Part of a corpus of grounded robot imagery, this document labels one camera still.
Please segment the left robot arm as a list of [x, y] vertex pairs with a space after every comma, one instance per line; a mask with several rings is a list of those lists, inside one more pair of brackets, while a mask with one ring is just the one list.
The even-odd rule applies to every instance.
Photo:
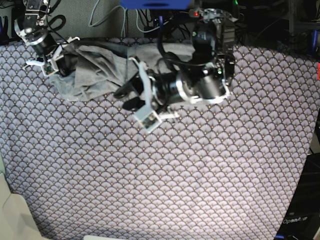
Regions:
[[156, 46], [160, 58], [156, 70], [133, 57], [136, 74], [114, 93], [116, 99], [123, 101], [123, 109], [133, 112], [147, 132], [167, 119], [179, 117], [171, 109], [174, 104], [215, 105], [232, 94], [236, 19], [230, 12], [216, 8], [191, 10], [189, 15], [195, 21], [191, 59], [182, 60], [165, 50], [163, 35], [167, 22], [159, 16]]

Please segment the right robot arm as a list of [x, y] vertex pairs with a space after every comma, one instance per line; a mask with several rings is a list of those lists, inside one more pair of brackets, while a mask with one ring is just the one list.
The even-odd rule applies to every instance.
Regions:
[[24, 0], [24, 15], [14, 21], [14, 31], [27, 47], [35, 52], [35, 58], [26, 60], [25, 66], [37, 66], [45, 77], [53, 74], [68, 76], [71, 68], [65, 60], [64, 48], [79, 37], [61, 37], [58, 43], [52, 33], [57, 34], [48, 20], [52, 12], [49, 0]]

